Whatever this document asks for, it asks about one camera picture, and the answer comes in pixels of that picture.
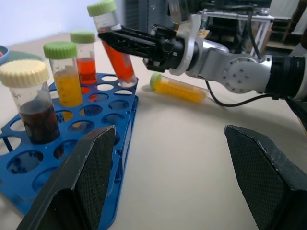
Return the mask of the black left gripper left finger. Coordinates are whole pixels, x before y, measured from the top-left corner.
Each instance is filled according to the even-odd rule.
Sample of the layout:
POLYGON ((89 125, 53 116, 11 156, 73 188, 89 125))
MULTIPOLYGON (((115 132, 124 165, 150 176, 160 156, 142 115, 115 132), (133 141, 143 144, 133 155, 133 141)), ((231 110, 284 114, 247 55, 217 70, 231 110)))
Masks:
POLYGON ((16 230, 98 230, 115 139, 115 126, 81 138, 43 185, 16 230))

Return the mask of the blue bowl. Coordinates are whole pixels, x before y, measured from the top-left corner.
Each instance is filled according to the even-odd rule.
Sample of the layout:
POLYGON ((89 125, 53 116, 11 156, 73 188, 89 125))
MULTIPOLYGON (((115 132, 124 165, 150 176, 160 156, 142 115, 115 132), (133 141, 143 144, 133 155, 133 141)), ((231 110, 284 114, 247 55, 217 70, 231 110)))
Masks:
POLYGON ((7 47, 0 45, 0 66, 7 62, 9 53, 10 51, 7 47))

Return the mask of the blue test tube rack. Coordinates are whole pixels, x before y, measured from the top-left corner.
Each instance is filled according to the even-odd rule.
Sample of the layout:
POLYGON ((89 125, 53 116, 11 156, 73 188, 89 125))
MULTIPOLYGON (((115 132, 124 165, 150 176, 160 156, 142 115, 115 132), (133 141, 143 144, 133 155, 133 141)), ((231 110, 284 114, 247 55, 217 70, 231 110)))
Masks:
POLYGON ((60 137, 45 145, 31 143, 16 115, 0 133, 0 192, 26 214, 50 175, 71 154, 79 139, 91 131, 115 126, 116 138, 108 190, 98 230, 107 230, 115 221, 130 140, 138 105, 136 86, 122 88, 117 77, 98 73, 95 85, 83 85, 83 103, 66 108, 52 99, 60 137))

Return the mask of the yellow liquid tube green cap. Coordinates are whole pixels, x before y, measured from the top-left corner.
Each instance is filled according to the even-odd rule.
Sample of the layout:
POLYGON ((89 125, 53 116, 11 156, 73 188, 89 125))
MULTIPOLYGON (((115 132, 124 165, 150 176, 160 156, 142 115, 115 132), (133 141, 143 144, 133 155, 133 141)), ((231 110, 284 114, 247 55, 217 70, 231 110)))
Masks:
POLYGON ((49 60, 61 106, 71 108, 83 103, 77 68, 77 46, 69 41, 49 42, 43 46, 49 60))
POLYGON ((203 101, 208 93, 207 89, 171 79, 156 72, 151 75, 150 87, 155 92, 195 103, 203 101))

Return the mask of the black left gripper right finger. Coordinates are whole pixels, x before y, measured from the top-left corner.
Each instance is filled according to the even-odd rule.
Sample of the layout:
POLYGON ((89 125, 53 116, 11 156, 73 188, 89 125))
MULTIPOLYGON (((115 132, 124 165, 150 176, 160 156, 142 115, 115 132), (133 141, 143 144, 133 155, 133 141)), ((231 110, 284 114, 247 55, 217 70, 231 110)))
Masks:
POLYGON ((226 125, 236 180, 259 230, 307 230, 307 174, 267 136, 226 125))

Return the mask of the green mat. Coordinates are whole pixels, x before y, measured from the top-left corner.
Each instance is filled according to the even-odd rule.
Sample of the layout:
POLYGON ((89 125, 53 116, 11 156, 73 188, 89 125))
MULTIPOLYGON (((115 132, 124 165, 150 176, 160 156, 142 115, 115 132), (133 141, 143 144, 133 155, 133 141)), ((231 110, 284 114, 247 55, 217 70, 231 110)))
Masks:
POLYGON ((15 60, 22 60, 22 59, 34 59, 43 61, 43 59, 35 54, 20 52, 20 51, 10 51, 8 54, 7 62, 15 61, 15 60))

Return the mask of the aluminium frame table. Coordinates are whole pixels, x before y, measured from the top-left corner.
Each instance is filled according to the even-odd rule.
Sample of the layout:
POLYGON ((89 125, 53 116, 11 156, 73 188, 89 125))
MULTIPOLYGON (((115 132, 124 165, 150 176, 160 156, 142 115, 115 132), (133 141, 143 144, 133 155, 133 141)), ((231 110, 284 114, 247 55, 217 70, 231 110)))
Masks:
MULTIPOLYGON (((224 11, 205 11, 202 16, 205 18, 223 18, 238 21, 247 21, 247 14, 240 14, 235 12, 224 12, 224 11)), ((272 25, 274 18, 270 15, 261 16, 253 15, 251 18, 252 22, 255 22, 252 31, 257 29, 256 36, 254 37, 258 51, 263 51, 266 47, 265 39, 269 31, 269 27, 272 25)))

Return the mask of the red liquid tube green cap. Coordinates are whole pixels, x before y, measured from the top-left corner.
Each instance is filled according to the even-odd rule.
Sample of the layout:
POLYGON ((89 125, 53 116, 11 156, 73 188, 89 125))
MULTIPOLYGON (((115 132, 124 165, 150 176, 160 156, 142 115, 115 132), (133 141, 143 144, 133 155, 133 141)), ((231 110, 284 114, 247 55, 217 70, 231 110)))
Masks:
POLYGON ((71 41, 77 47, 77 68, 81 85, 96 85, 95 33, 86 30, 70 33, 71 41))
POLYGON ((104 49, 112 64, 121 87, 130 88, 137 84, 130 56, 120 53, 102 39, 104 35, 112 35, 114 31, 122 29, 116 10, 115 0, 100 0, 98 3, 87 6, 89 16, 92 17, 102 40, 104 49))

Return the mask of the dark liquid tube cream cap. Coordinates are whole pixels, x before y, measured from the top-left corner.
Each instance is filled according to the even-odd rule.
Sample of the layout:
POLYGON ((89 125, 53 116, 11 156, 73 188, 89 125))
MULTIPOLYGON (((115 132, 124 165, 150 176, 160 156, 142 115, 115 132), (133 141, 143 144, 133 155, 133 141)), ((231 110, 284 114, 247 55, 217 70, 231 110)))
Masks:
POLYGON ((9 88, 27 135, 33 144, 47 144, 60 136, 44 62, 23 59, 0 66, 0 80, 9 88))

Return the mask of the grey metal cabinet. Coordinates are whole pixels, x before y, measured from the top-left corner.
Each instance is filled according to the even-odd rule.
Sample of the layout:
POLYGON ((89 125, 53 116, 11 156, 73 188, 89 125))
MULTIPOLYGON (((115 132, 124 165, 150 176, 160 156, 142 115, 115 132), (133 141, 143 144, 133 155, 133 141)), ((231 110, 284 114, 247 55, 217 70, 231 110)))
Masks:
POLYGON ((123 0, 124 25, 126 27, 150 32, 155 24, 173 27, 168 15, 167 0, 123 0))

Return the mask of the wooden shelf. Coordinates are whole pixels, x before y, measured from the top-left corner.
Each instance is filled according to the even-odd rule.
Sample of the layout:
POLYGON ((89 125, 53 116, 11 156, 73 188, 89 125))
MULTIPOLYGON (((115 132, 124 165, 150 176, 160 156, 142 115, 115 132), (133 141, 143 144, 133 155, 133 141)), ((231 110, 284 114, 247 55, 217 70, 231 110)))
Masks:
POLYGON ((307 0, 272 0, 269 48, 293 50, 307 29, 307 0))

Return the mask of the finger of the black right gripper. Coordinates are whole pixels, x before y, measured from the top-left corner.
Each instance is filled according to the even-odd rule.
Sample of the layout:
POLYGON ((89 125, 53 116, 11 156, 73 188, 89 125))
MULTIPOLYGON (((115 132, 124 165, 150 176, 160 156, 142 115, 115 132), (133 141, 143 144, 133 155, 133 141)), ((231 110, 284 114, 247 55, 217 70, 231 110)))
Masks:
POLYGON ((124 38, 154 38, 154 36, 149 34, 149 33, 139 31, 139 30, 135 30, 135 29, 131 29, 131 28, 126 27, 126 26, 121 26, 120 29, 113 28, 112 32, 114 34, 119 35, 119 36, 124 37, 124 38))
POLYGON ((111 32, 100 32, 98 37, 121 53, 147 59, 163 59, 165 52, 158 38, 124 38, 111 32))

